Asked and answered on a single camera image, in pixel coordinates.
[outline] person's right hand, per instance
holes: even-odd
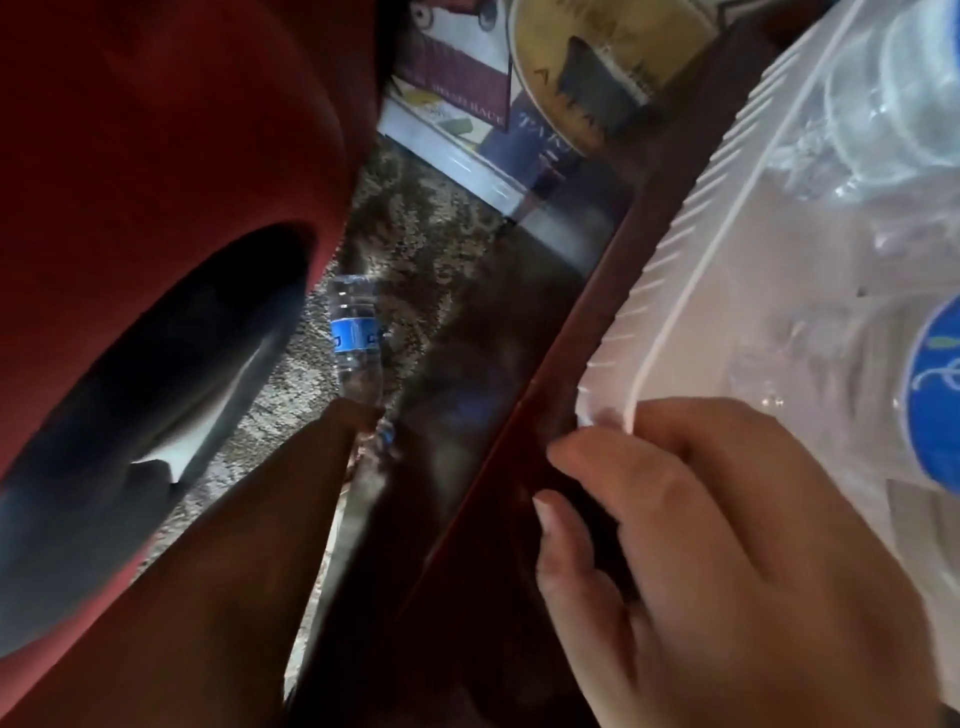
[[[602,728],[936,725],[921,599],[803,446],[733,400],[642,403],[635,434],[548,456],[618,521],[642,605],[565,498],[534,501],[540,590]]]

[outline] forearm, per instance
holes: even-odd
[[[3,728],[276,720],[355,431],[373,418],[334,402],[198,519]]]

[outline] clear plastic bottle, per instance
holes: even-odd
[[[326,289],[340,393],[364,404],[383,397],[376,286],[367,276],[338,276]]]
[[[960,493],[958,293],[811,306],[737,357],[733,393],[820,452]]]
[[[771,156],[803,199],[858,202],[960,166],[960,0],[918,0],[847,39]]]

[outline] patterned carpet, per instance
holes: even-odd
[[[367,272],[379,285],[387,402],[396,400],[431,337],[448,320],[476,260],[503,218],[393,141],[381,138],[360,178],[343,245],[306,301],[300,327],[270,380],[204,479],[160,530],[148,563],[214,500],[337,394],[324,297],[326,279]],[[288,688],[302,660],[318,587],[288,667]]]

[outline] bottle label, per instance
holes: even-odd
[[[334,353],[380,348],[376,319],[340,319],[330,323],[330,333]]]
[[[910,445],[927,477],[960,493],[960,297],[930,320],[906,382]]]

